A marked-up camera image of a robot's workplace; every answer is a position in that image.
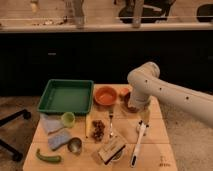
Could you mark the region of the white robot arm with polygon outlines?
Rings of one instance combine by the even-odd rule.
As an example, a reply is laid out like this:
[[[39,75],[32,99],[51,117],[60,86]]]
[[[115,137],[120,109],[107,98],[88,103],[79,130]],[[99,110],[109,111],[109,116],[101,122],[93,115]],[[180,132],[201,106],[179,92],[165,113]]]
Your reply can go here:
[[[146,62],[130,71],[127,80],[132,86],[129,105],[143,109],[150,96],[178,106],[213,128],[213,95],[165,82],[159,78],[160,69],[154,62]]]

